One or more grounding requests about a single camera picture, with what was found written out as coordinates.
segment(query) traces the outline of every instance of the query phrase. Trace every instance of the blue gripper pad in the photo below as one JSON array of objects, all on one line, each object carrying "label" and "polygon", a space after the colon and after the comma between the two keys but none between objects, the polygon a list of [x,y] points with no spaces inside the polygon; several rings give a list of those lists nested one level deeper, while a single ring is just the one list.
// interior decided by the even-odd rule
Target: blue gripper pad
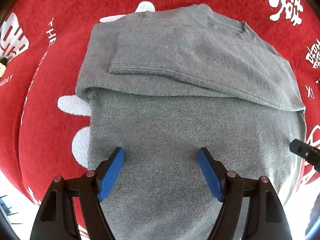
[{"label": "blue gripper pad", "polygon": [[212,196],[214,196],[218,199],[218,201],[221,202],[224,196],[221,191],[221,182],[201,149],[198,150],[198,163],[209,186]]},{"label": "blue gripper pad", "polygon": [[108,197],[112,191],[113,186],[116,183],[118,175],[122,169],[124,164],[124,150],[121,148],[117,156],[113,159],[110,164],[106,174],[101,180],[101,188],[98,193],[98,199],[103,201],[106,197]]}]

